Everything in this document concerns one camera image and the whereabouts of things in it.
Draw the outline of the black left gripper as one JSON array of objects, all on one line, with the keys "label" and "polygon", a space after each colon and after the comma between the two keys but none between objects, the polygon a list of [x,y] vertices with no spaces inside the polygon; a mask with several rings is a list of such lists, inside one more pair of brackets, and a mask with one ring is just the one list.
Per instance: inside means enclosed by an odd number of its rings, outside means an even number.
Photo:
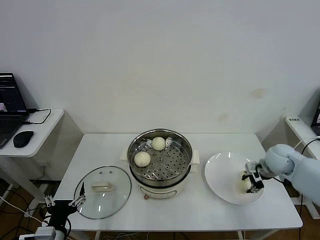
[{"label": "black left gripper", "polygon": [[51,195],[45,195],[44,200],[50,214],[49,226],[57,228],[65,227],[69,215],[77,211],[77,207],[81,207],[86,201],[85,183],[83,182],[79,191],[79,196],[74,200],[55,200]]}]

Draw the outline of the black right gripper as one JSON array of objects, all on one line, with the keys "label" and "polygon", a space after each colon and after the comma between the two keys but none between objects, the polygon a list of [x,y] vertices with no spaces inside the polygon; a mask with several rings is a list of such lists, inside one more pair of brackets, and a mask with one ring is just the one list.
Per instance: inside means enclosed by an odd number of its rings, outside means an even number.
[{"label": "black right gripper", "polygon": [[252,185],[247,191],[246,193],[248,194],[255,194],[255,193],[258,193],[261,189],[264,188],[264,183],[263,183],[263,180],[259,174],[259,172],[256,170],[252,175],[250,174],[244,174],[242,177],[241,177],[241,180],[242,181],[249,181],[250,180],[250,177],[251,177],[251,182],[252,182]]}]

